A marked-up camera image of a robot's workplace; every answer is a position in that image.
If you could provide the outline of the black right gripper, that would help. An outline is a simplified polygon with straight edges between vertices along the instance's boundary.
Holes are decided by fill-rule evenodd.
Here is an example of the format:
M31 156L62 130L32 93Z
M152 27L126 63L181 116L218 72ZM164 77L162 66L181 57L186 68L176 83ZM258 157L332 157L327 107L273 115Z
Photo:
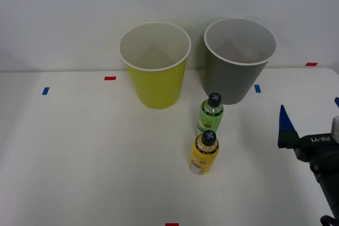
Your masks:
M334 100L339 107L339 98ZM315 163L316 161L338 161L338 142L330 133L312 134L299 137L284 105L280 106L279 114L279 148L294 148L298 160Z

